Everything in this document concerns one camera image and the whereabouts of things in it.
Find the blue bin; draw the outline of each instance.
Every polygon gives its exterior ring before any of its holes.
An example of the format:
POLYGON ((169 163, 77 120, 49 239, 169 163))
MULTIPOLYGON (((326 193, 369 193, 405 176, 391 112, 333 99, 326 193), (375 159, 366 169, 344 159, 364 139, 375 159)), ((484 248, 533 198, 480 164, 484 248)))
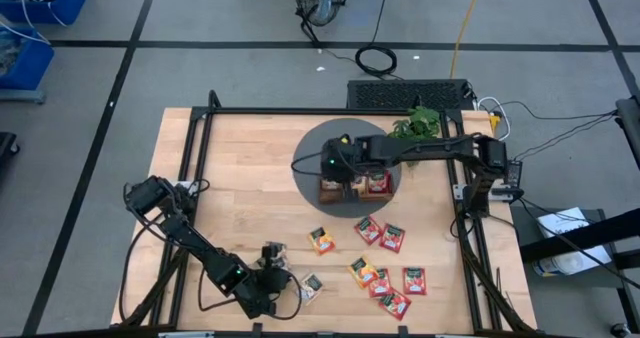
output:
MULTIPOLYGON (((14 28, 14 30, 29 37, 39 38, 36 31, 31 28, 14 28)), ((38 88, 38 84, 47 71, 53 58, 51 46, 30 39, 25 40, 26 42, 22 45, 22 50, 13 67, 7 74, 0 76, 0 88, 34 90, 38 88)))
MULTIPOLYGON (((51 7, 49 7, 48 2, 31 2, 26 0, 25 5, 32 23, 60 24, 55 18, 58 17, 62 23, 69 25, 76 21, 85 1, 86 0, 55 0, 51 2, 51 7)), ((22 23, 27 21, 20 0, 0 1, 0 14, 12 22, 22 23)))

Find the green plant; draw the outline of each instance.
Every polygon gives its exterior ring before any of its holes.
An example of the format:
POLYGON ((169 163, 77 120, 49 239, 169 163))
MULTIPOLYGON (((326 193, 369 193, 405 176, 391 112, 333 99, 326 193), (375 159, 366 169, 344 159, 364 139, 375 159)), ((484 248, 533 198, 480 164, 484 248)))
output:
POLYGON ((393 122, 392 138, 406 138, 420 141, 435 138, 440 133, 440 114, 425 107, 410 108, 409 119, 393 122))

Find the gray circular platform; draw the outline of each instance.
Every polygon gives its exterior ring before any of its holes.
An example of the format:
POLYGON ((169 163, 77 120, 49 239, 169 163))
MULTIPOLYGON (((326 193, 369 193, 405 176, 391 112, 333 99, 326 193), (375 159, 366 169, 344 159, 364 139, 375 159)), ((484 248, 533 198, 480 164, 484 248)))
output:
MULTIPOLYGON (((322 145, 331 138, 340 137, 343 134, 348 134, 351 139, 360 136, 382 134, 386 135, 386 132, 377 126, 354 118, 340 118, 324 122, 317 127, 313 128, 302 138, 296 151, 293 154, 293 159, 296 160, 305 155, 320 152, 322 145)), ((315 156, 309 159, 305 159, 296 164, 296 168, 303 172, 317 172, 320 173, 320 156, 315 156)), ((401 171, 400 166, 393 167, 389 170, 393 177, 393 189, 397 191, 400 186, 401 171)), ((319 177, 312 175, 305 175, 300 173, 293 173, 293 179, 298 186, 298 190, 302 196, 311 205, 318 210, 335 217, 342 218, 362 218, 369 214, 372 214, 384 207, 388 202, 344 202, 344 203, 332 203, 321 204, 318 201, 318 195, 320 190, 319 177)))

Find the wheel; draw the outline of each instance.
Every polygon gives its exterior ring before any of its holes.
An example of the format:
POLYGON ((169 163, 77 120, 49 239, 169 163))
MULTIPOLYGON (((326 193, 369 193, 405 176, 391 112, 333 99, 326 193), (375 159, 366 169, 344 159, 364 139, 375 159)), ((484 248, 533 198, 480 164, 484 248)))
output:
POLYGON ((20 146, 17 145, 16 143, 13 143, 13 145, 11 146, 10 151, 11 151, 12 155, 16 155, 16 154, 20 153, 20 146))
POLYGON ((611 335, 616 338, 625 338, 631 335, 631 331, 627 326, 627 323, 618 323, 611 327, 611 335))

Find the wooden table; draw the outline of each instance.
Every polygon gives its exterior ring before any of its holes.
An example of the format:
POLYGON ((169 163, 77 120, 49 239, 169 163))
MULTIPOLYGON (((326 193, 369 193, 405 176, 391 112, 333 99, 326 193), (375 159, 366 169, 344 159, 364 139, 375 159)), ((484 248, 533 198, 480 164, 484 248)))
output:
MULTIPOLYGON (((190 109, 169 108, 164 112, 150 174, 175 180, 184 148, 190 109)), ((316 210, 298 193, 289 167, 296 145, 316 125, 346 116, 216 114, 207 152, 204 178, 211 189, 202 193, 195 227, 212 244, 237 253, 247 263, 260 255, 265 241, 286 243, 293 272, 303 277, 314 272, 325 284, 322 294, 291 321, 260 317, 250 321, 240 307, 230 304, 202 313, 197 306, 201 264, 189 259, 178 328, 184 330, 251 330, 262 322, 265 331, 397 332, 399 324, 411 333, 472 333, 467 290, 458 242, 449 234, 454 218, 451 187, 444 161, 421 162, 404 169, 394 199, 374 214, 379 223, 406 230, 399 254, 368 247, 353 231, 357 220, 334 218, 316 210), (319 226, 334 236, 337 249, 318 256, 307 234, 319 226), (402 267, 426 269, 427 296, 411 296, 413 304, 400 323, 378 307, 361 290, 346 267, 366 254, 378 267, 387 267, 391 283, 401 287, 402 267)), ((358 116, 389 131, 392 116, 358 116)), ((463 112, 466 132, 491 134, 487 114, 463 112)), ((190 172, 195 170, 194 148, 190 172)), ((491 213, 511 221, 509 206, 492 203, 491 213)), ((516 235, 510 226, 485 220, 484 231, 493 270, 500 267, 502 290, 526 323, 536 322, 527 288, 516 235)), ((144 234, 133 252, 125 294, 127 314, 142 300, 155 282, 163 243, 144 234)), ((168 285, 164 319, 173 283, 168 285)), ((490 327, 486 297, 478 291, 483 326, 490 327)), ((224 297, 208 281, 204 283, 205 305, 224 297)), ((277 301, 278 314, 289 315, 296 304, 293 290, 277 301)), ((113 321, 120 319, 117 309, 113 321)))

